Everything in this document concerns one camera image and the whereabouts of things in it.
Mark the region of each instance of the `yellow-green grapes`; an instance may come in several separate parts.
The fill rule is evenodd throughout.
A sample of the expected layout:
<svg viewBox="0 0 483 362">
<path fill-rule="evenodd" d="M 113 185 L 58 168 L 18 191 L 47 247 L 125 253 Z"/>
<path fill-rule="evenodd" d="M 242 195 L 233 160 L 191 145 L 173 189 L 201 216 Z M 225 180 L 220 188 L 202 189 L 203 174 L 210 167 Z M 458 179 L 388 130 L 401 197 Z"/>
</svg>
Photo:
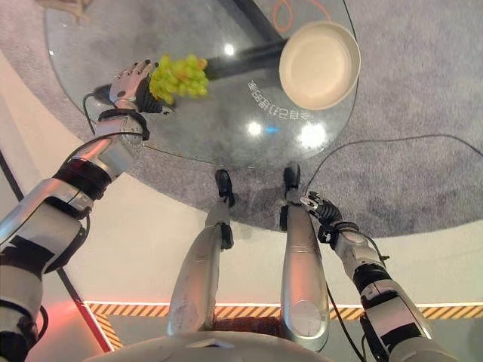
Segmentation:
<svg viewBox="0 0 483 362">
<path fill-rule="evenodd" d="M 206 59 L 194 54 L 175 62 L 165 54 L 152 74 L 149 90 L 157 100 L 164 100 L 167 104 L 173 104 L 174 94 L 182 97 L 188 94 L 193 98 L 206 96 L 208 79 L 203 70 L 207 64 Z"/>
</svg>

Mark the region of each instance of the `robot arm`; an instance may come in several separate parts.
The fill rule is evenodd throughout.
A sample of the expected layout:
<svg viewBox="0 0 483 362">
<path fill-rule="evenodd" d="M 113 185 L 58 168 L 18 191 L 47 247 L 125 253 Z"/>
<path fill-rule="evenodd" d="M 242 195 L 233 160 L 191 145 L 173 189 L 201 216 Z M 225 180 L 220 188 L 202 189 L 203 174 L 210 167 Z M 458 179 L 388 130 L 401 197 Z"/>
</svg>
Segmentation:
<svg viewBox="0 0 483 362">
<path fill-rule="evenodd" d="M 342 260 L 365 313 L 360 322 L 371 352 L 380 361 L 455 361 L 432 340 L 427 320 L 386 270 L 383 258 L 369 247 L 358 226 L 344 222 L 330 201 L 310 192 L 300 199 L 321 223 L 318 239 L 330 244 Z"/>
<path fill-rule="evenodd" d="M 154 65 L 135 64 L 111 87 L 116 105 L 102 113 L 96 138 L 80 147 L 50 179 L 41 181 L 0 222 L 0 360 L 24 360 L 37 342 L 42 275 L 68 263 L 84 243 L 88 217 L 106 187 L 131 168 L 146 121 L 137 111 L 160 112 L 147 90 Z"/>
</svg>

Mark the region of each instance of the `hazard stripe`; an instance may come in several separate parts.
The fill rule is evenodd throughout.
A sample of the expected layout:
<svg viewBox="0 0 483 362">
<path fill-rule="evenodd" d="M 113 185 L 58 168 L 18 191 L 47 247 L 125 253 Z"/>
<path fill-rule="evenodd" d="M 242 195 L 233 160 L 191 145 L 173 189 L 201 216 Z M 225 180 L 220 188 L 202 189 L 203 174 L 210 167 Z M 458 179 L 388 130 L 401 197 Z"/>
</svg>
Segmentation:
<svg viewBox="0 0 483 362">
<path fill-rule="evenodd" d="M 239 317 L 243 318 L 251 314 L 251 312 L 255 309 L 255 307 L 246 307 L 246 309 L 240 313 Z"/>
<path fill-rule="evenodd" d="M 456 305 L 437 305 L 437 306 L 420 306 L 419 310 L 429 320 L 435 319 L 461 319 L 461 318 L 483 318 L 483 302 L 455 303 Z M 169 306 L 166 304 L 113 304 L 102 302 L 86 302 L 86 308 L 89 308 L 93 314 L 99 315 L 122 315 L 122 316 L 140 316 L 140 317 L 164 317 L 168 315 Z M 217 305 L 215 308 L 215 316 L 217 319 L 226 318 L 243 318 L 243 317 L 278 317 L 280 315 L 280 307 L 277 305 Z M 364 309 L 360 307 L 345 306 L 339 307 L 342 319 L 348 321 L 357 320 L 363 313 Z M 329 318 L 336 319 L 335 311 L 331 308 Z"/>
<path fill-rule="evenodd" d="M 475 317 L 480 311 L 483 311 L 483 307 L 474 307 L 466 315 L 463 316 L 464 319 Z"/>
<path fill-rule="evenodd" d="M 94 314 L 104 336 L 109 340 L 111 346 L 116 350 L 123 347 L 123 344 L 112 328 L 111 323 L 104 314 Z"/>
<path fill-rule="evenodd" d="M 111 305 L 110 307 L 108 307 L 108 309 L 106 309 L 106 311 L 103 313 L 103 314 L 107 314 L 107 315 L 110 315 L 112 314 L 112 312 L 114 311 L 114 309 L 117 307 L 116 304 L 113 304 Z"/>
<path fill-rule="evenodd" d="M 430 320 L 438 319 L 440 316 L 442 316 L 444 313 L 446 313 L 449 310 L 450 310 L 449 307 L 439 308 L 437 311 L 431 313 L 428 319 Z"/>
</svg>

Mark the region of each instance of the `round glass table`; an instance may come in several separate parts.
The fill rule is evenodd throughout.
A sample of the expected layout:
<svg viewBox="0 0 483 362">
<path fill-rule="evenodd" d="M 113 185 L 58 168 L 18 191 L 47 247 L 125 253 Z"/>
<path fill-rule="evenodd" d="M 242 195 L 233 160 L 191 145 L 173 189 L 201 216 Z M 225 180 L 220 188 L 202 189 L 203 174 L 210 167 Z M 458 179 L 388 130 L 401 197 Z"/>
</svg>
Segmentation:
<svg viewBox="0 0 483 362">
<path fill-rule="evenodd" d="M 177 97 L 173 112 L 146 115 L 146 145 L 198 161 L 281 166 L 321 152 L 344 128 L 355 92 L 337 106 L 309 111 L 281 88 L 278 60 L 305 23 L 329 20 L 353 33 L 343 0 L 100 0 L 75 23 L 46 11 L 54 70 L 65 92 L 82 97 L 129 64 L 195 54 L 208 59 L 208 95 Z M 88 102 L 91 117 L 103 110 Z"/>
</svg>

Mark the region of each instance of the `white bowl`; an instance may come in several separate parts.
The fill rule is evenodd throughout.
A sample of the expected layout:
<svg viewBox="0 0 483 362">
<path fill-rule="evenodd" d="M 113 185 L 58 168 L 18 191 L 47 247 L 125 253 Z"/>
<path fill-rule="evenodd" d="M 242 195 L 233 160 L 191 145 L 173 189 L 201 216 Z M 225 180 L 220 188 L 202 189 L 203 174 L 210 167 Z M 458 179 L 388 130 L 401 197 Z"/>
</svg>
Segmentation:
<svg viewBox="0 0 483 362">
<path fill-rule="evenodd" d="M 357 41 L 343 26 L 308 23 L 287 41 L 278 72 L 281 86 L 299 107 L 327 109 L 354 88 L 361 69 Z"/>
</svg>

